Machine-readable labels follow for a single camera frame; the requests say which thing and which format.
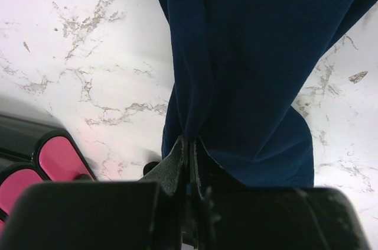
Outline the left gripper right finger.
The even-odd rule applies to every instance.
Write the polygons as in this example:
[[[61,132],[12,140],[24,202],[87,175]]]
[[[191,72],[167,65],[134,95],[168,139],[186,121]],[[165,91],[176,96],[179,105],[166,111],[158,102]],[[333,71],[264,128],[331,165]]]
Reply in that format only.
[[[204,198],[207,193],[244,191],[245,185],[231,176],[206,150],[201,138],[190,143],[190,192]]]

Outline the navy blue t shirt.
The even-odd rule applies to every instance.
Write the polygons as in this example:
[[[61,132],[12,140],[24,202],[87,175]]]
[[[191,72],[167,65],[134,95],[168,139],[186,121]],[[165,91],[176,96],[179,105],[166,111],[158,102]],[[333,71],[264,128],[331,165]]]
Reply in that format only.
[[[312,137],[292,103],[318,60],[377,0],[159,0],[174,86],[162,135],[249,187],[312,187]]]

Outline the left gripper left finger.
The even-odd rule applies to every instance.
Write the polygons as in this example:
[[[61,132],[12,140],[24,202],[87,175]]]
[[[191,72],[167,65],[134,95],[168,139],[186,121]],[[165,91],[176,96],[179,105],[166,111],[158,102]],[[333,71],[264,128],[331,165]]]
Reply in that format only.
[[[180,185],[183,167],[186,164],[185,152],[187,142],[179,136],[170,153],[161,161],[151,161],[143,169],[143,177],[139,182],[157,182],[161,190],[168,196],[173,196]]]

